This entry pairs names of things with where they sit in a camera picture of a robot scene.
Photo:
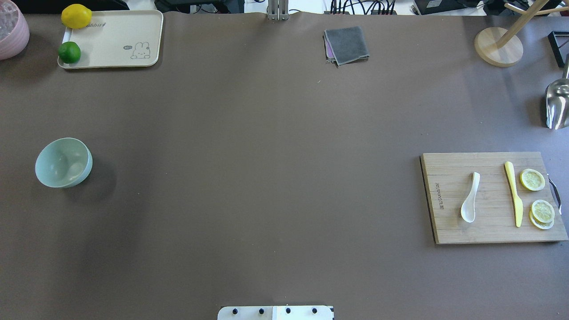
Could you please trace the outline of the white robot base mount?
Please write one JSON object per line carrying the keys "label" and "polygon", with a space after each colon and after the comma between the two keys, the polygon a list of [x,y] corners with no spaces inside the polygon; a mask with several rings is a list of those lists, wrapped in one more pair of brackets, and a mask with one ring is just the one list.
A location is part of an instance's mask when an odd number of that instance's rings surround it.
{"label": "white robot base mount", "polygon": [[218,320],[333,320],[334,309],[327,305],[226,306]]}

